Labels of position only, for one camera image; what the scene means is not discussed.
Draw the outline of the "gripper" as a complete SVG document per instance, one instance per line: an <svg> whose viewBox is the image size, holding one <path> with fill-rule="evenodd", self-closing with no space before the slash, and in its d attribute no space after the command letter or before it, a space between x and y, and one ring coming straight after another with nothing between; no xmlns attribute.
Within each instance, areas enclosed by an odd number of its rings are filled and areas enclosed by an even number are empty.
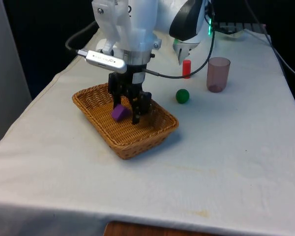
<svg viewBox="0 0 295 236"><path fill-rule="evenodd" d="M145 69L147 64L143 65L127 65L127 72L125 73L126 79L130 85L126 87L125 96L132 108L132 124L138 124L140 117L149 112L151 106L150 92L145 92L142 89L142 83L145 81ZM121 104L121 96L123 85L120 82L117 73L110 73L108 79L108 93L113 98L113 109Z"/></svg>

